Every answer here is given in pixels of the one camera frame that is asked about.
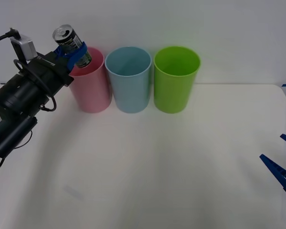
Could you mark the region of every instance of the blue clamp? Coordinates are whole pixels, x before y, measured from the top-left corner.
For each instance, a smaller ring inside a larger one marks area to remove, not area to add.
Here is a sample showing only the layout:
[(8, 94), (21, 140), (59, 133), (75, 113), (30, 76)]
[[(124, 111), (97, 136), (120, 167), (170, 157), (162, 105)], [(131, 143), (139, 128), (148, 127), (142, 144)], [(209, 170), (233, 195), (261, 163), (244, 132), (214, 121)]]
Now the blue clamp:
[(54, 53), (57, 54), (57, 58), (58, 57), (64, 57), (64, 58), (68, 58), (69, 61), (67, 63), (67, 68), (72, 71), (75, 63), (77, 61), (80, 60), (80, 58), (82, 58), (87, 52), (87, 45), (85, 44), (85, 42), (82, 43), (82, 46), (69, 53), (69, 54), (65, 54), (65, 52), (62, 50), (61, 46), (58, 46), (57, 49), (54, 50)]
[[(286, 141), (285, 134), (282, 134), (280, 137)], [(276, 164), (275, 162), (273, 162), (272, 160), (270, 160), (264, 154), (260, 156), (260, 159), (262, 159), (263, 163), (267, 166), (270, 172), (275, 176), (278, 182), (280, 182), (280, 184), (283, 186), (283, 189), (286, 192), (286, 170), (283, 169), (278, 164)]]

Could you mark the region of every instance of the cup rim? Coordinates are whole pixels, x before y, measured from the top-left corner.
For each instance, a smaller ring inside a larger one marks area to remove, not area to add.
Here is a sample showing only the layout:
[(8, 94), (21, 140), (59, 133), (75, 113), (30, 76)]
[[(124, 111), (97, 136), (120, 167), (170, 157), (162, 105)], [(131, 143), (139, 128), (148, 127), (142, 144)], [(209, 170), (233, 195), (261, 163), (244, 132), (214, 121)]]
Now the cup rim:
[(101, 65), (100, 65), (97, 69), (95, 69), (93, 72), (87, 73), (87, 74), (85, 74), (85, 75), (71, 75), (71, 73), (69, 73), (69, 76), (71, 76), (71, 77), (73, 77), (73, 78), (85, 77), (85, 76), (87, 76), (87, 75), (90, 75), (90, 74), (92, 74), (92, 73), (98, 71), (100, 68), (103, 67), (103, 65), (104, 65), (104, 63), (105, 63), (105, 57), (104, 57), (104, 54), (101, 52), (101, 50), (99, 50), (99, 49), (97, 49), (97, 48), (94, 48), (94, 47), (91, 47), (91, 46), (88, 46), (87, 48), (91, 48), (91, 49), (94, 49), (94, 50), (100, 52), (100, 54), (101, 54), (102, 57), (103, 57), (103, 61), (102, 61)]
[[(107, 59), (108, 59), (108, 56), (109, 56), (110, 54), (112, 54), (113, 52), (115, 52), (115, 51), (117, 51), (117, 50), (119, 50), (119, 49), (123, 49), (123, 48), (137, 48), (137, 49), (141, 49), (141, 50), (143, 50), (144, 52), (146, 52), (146, 53), (148, 54), (148, 56), (149, 56), (149, 59), (150, 59), (150, 63), (149, 63), (149, 65), (148, 65), (148, 67), (147, 67), (144, 71), (142, 71), (142, 72), (140, 72), (140, 73), (138, 73), (138, 74), (136, 74), (136, 75), (119, 75), (119, 74), (117, 74), (117, 73), (112, 72), (112, 71), (107, 67)], [(123, 46), (123, 47), (116, 48), (116, 49), (112, 50), (110, 53), (107, 54), (107, 56), (106, 56), (106, 58), (105, 58), (105, 67), (106, 67), (107, 71), (109, 71), (111, 74), (114, 74), (114, 75), (117, 75), (117, 76), (120, 76), (120, 77), (135, 77), (135, 76), (138, 76), (138, 75), (140, 75), (140, 74), (146, 72), (146, 71), (151, 67), (152, 62), (153, 62), (153, 59), (152, 59), (151, 55), (149, 54), (149, 52), (148, 52), (147, 50), (145, 50), (145, 49), (143, 49), (143, 48), (140, 48), (140, 47), (137, 47), (137, 46)]]
[[(162, 70), (156, 65), (156, 56), (159, 54), (159, 52), (161, 52), (161, 51), (164, 50), (164, 49), (176, 48), (176, 47), (177, 47), (177, 48), (187, 49), (187, 50), (191, 51), (192, 53), (194, 53), (194, 54), (198, 57), (199, 66), (198, 66), (198, 68), (197, 68), (195, 71), (193, 71), (192, 73), (190, 73), (190, 74), (188, 74), (188, 75), (171, 75), (171, 74), (168, 74), (168, 73), (162, 71)], [(165, 74), (165, 75), (172, 76), (172, 77), (187, 77), (187, 76), (190, 76), (190, 75), (192, 75), (193, 73), (197, 72), (197, 71), (199, 70), (200, 66), (201, 66), (201, 60), (200, 60), (199, 55), (198, 55), (196, 52), (194, 52), (192, 49), (187, 48), (187, 47), (185, 47), (185, 46), (180, 46), (180, 45), (171, 45), (171, 46), (167, 46), (167, 47), (165, 47), (165, 48), (160, 49), (160, 50), (155, 54), (155, 56), (154, 56), (154, 58), (153, 58), (153, 63), (154, 63), (154, 66), (155, 66), (160, 72), (162, 72), (162, 73)]]

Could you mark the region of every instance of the pink cup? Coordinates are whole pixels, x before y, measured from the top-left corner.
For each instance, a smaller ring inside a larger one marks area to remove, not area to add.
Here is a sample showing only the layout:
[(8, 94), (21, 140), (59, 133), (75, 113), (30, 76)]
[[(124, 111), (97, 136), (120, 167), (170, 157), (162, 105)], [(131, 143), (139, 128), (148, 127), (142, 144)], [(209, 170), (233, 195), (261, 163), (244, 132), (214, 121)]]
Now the pink cup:
[(108, 84), (103, 54), (92, 47), (88, 47), (88, 52), (92, 61), (84, 68), (74, 66), (70, 73), (74, 78), (70, 89), (84, 112), (97, 113), (110, 105), (112, 92)]

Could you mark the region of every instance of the white table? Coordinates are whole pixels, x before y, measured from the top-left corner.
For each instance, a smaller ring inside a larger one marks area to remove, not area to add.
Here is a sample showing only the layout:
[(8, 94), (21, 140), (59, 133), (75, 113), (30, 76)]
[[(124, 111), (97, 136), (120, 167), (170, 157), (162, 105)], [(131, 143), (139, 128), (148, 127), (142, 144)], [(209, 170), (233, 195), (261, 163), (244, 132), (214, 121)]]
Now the white table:
[(0, 171), (0, 229), (286, 228), (286, 193), (259, 159), (286, 168), (279, 87), (195, 85), (179, 114), (56, 99)]

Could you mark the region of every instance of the can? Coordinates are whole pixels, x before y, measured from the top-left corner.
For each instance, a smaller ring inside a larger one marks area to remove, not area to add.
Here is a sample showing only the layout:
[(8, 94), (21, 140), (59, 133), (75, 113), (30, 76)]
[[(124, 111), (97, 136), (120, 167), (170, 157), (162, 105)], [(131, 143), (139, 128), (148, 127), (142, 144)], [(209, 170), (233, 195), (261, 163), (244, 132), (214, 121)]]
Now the can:
[[(62, 25), (55, 29), (52, 35), (53, 39), (59, 46), (62, 47), (63, 51), (68, 54), (82, 46), (82, 41), (74, 31), (71, 25)], [(86, 52), (86, 54), (80, 58), (76, 63), (79, 68), (86, 67), (92, 60), (92, 57)]]

